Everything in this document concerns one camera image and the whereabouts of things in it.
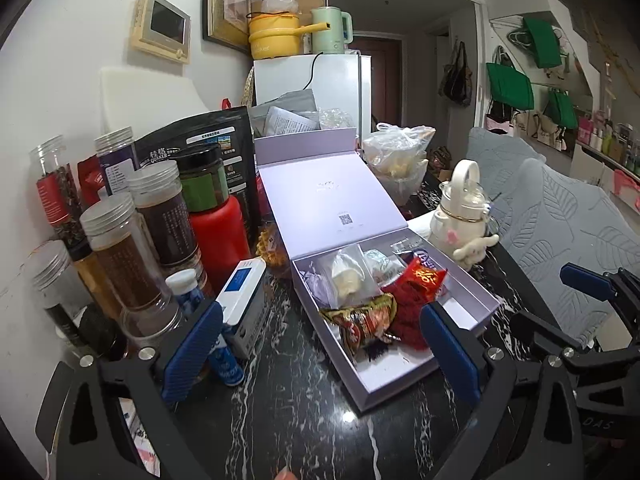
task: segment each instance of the white bottle cap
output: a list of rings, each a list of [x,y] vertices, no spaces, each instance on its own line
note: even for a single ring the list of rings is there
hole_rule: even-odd
[[[180,296],[197,288],[198,280],[196,280],[195,269],[184,269],[173,273],[164,280],[174,296]]]

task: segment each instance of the gold picture frame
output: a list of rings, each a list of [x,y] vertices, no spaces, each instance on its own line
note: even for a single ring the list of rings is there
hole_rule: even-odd
[[[249,52],[251,0],[202,0],[202,37]]]

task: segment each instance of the blue gripper pad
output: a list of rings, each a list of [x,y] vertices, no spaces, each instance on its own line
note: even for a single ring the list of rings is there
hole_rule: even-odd
[[[212,301],[164,369],[162,398],[171,404],[187,398],[222,331],[222,307]]]
[[[480,401],[478,369],[430,304],[420,311],[420,330],[455,394],[475,406]]]
[[[615,298],[616,291],[609,279],[575,264],[564,264],[560,269],[560,281],[566,286],[584,292],[596,300],[609,301]]]

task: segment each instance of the metal bolt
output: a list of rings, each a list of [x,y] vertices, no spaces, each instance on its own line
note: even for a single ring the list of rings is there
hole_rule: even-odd
[[[92,355],[83,355],[80,358],[80,366],[82,368],[88,368],[92,364],[94,364],[94,356],[92,356]]]
[[[149,359],[153,359],[155,355],[156,351],[151,348],[151,346],[146,346],[138,352],[138,357],[143,361],[149,361]]]
[[[553,368],[559,368],[562,366],[562,359],[557,355],[550,355],[546,358],[546,361],[552,365]]]
[[[499,361],[504,357],[504,352],[502,351],[502,349],[496,348],[495,346],[489,348],[486,351],[486,354],[489,356],[489,359],[491,359],[491,361]]]

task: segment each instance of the open box lid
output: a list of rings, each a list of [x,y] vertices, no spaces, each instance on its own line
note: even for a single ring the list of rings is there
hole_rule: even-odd
[[[255,139],[264,190],[291,260],[407,227],[355,152],[355,128]]]

